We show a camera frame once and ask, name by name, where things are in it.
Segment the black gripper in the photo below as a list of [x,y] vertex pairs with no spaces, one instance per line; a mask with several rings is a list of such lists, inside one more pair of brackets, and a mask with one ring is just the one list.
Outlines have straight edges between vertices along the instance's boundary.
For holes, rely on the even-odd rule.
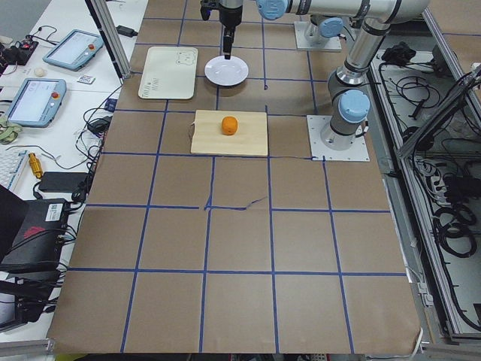
[[[241,0],[219,0],[219,20],[224,26],[241,23]],[[224,28],[224,58],[230,60],[234,43],[234,29]]]

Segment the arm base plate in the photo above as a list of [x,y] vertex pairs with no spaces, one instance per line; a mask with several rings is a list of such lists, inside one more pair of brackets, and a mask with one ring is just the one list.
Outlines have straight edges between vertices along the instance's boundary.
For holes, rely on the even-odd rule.
[[369,162],[361,125],[354,135],[339,135],[331,129],[331,116],[307,115],[311,158],[316,161]]
[[311,22],[294,22],[295,40],[298,50],[339,53],[341,42],[337,35],[327,38],[321,35],[320,28]]

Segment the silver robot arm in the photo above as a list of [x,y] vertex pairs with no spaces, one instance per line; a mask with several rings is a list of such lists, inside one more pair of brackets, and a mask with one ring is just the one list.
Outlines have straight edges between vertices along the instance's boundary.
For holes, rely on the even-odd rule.
[[319,36],[319,40],[328,40],[337,37],[344,26],[340,17],[327,17],[323,15],[311,15],[311,24],[315,27],[315,32]]
[[276,20],[284,14],[308,14],[312,18],[325,17],[327,22],[344,15],[363,19],[361,31],[352,45],[344,64],[330,78],[329,84],[344,89],[332,96],[334,115],[330,120],[331,132],[335,135],[353,136],[370,109],[368,97],[360,90],[348,88],[361,86],[376,48],[383,40],[377,37],[375,22],[368,14],[374,8],[370,1],[257,1],[262,18]]

